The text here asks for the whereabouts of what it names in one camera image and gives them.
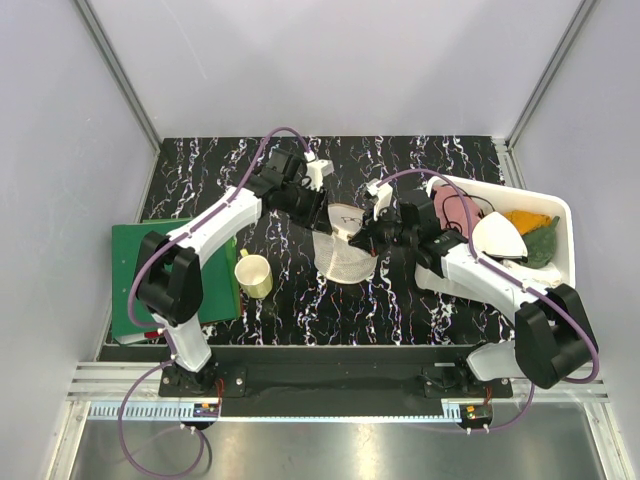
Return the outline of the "beige mesh laundry bag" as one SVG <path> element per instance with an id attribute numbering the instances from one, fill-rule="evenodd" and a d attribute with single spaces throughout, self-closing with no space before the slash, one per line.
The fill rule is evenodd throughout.
<path id="1" fill-rule="evenodd" d="M 313 232 L 314 265 L 327 280 L 344 285 L 360 283 L 373 275 L 377 257 L 349 245 L 359 232 L 364 211 L 346 204 L 330 204 L 330 235 Z"/>

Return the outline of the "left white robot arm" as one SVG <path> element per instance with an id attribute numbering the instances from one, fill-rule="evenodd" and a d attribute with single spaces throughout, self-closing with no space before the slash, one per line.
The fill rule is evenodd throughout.
<path id="1" fill-rule="evenodd" d="M 242 229 L 271 211 L 286 214 L 307 230 L 330 234 L 328 191 L 324 179 L 333 163 L 313 153 L 303 157 L 275 149 L 262 166 L 251 166 L 237 186 L 184 226 L 167 234 L 152 231 L 139 247 L 128 314 L 135 304 L 151 313 L 152 325 L 169 345 L 170 359 L 183 369 L 181 384 L 196 396 L 215 386 L 212 352 L 201 332 L 198 313 L 204 298 L 201 270 Z"/>

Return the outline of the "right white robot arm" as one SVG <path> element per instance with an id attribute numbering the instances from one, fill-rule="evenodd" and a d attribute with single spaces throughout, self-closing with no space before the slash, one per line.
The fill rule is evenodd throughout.
<path id="1" fill-rule="evenodd" d="M 396 209 L 366 210 L 348 243 L 372 256 L 404 248 L 414 256 L 416 273 L 431 271 L 464 286 L 512 322 L 514 340 L 475 348 L 454 371 L 463 395 L 476 396 L 499 378 L 524 377 L 542 389 L 575 383 L 586 363 L 592 370 L 583 380 L 597 376 L 598 347 L 578 292 L 567 284 L 547 288 L 516 278 L 475 252 L 459 231 L 442 229 L 431 199 L 412 192 Z"/>

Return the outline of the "pink and black bra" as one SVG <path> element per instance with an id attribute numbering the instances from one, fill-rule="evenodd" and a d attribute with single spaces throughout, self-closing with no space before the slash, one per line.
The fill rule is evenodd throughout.
<path id="1" fill-rule="evenodd" d="M 463 199 L 448 185 L 436 185 L 432 191 L 435 212 L 443 230 L 456 230 L 464 237 L 485 216 L 476 201 L 463 193 Z"/>

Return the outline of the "cream paper cup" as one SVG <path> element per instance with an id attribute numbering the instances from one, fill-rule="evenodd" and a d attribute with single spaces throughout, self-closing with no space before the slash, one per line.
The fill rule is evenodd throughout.
<path id="1" fill-rule="evenodd" d="M 242 249 L 234 275 L 241 289 L 250 298 L 264 299 L 272 291 L 272 269 L 267 258 L 262 255 L 251 254 Z"/>

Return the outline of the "green folder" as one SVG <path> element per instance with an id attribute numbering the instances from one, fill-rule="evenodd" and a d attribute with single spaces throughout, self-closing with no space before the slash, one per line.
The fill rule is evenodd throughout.
<path id="1" fill-rule="evenodd" d="M 145 342 L 143 334 L 156 330 L 131 322 L 128 298 L 136 276 L 140 244 L 151 231 L 167 234 L 188 221 L 186 219 L 146 220 L 140 224 L 112 227 L 112 310 L 111 338 L 119 345 Z M 202 268 L 204 298 L 199 310 L 203 325 L 234 320 L 241 316 L 240 287 L 234 275 L 236 244 L 230 239 L 214 253 Z"/>

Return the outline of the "white garment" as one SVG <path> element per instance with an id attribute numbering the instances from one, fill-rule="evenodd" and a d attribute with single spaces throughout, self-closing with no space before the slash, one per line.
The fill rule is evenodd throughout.
<path id="1" fill-rule="evenodd" d="M 539 269 L 524 265 L 528 251 L 523 236 L 501 213 L 493 212 L 480 220 L 471 239 L 477 251 L 501 263 L 514 276 L 547 287 L 562 283 L 562 274 L 552 260 Z"/>

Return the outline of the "white plastic bin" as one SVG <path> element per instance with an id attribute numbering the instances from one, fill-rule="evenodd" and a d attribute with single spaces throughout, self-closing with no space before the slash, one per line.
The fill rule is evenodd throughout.
<path id="1" fill-rule="evenodd" d="M 452 177 L 456 191 L 432 178 L 427 193 L 444 227 L 472 239 L 476 253 L 499 263 L 521 281 L 574 286 L 571 210 L 558 197 Z"/>

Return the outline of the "orange cloth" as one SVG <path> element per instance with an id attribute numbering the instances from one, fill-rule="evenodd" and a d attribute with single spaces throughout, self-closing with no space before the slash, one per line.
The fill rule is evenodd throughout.
<path id="1" fill-rule="evenodd" d="M 552 223 L 552 219 L 548 215 L 523 210 L 506 212 L 504 217 L 515 226 L 521 236 L 538 228 L 550 226 Z"/>

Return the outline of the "green cloth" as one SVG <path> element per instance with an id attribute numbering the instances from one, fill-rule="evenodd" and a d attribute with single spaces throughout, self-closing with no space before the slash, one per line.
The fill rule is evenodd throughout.
<path id="1" fill-rule="evenodd" d="M 525 266 L 539 269 L 551 262 L 557 248 L 556 226 L 559 220 L 555 216 L 550 226 L 538 228 L 523 236 L 528 251 Z"/>

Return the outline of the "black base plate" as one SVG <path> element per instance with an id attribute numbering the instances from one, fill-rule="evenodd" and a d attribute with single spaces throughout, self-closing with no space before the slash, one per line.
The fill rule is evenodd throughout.
<path id="1" fill-rule="evenodd" d="M 226 418 L 427 417 L 444 399 L 509 399 L 504 377 L 472 378 L 469 346 L 215 347 L 203 372 L 164 368 L 162 397 L 220 393 Z"/>

